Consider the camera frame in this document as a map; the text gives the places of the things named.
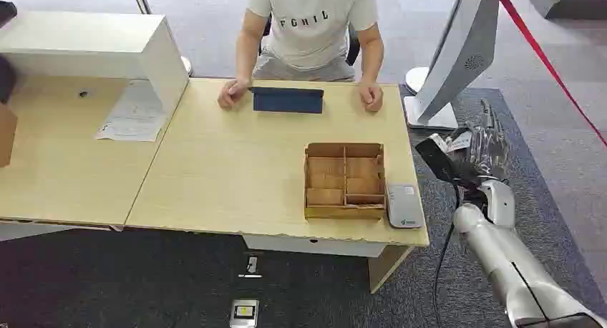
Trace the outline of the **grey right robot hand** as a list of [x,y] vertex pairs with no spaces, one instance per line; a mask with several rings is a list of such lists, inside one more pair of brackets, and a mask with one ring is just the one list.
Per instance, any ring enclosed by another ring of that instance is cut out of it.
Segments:
[[510,143],[490,103],[480,103],[479,122],[468,120],[449,134],[433,133],[415,146],[437,179],[464,188],[504,181]]

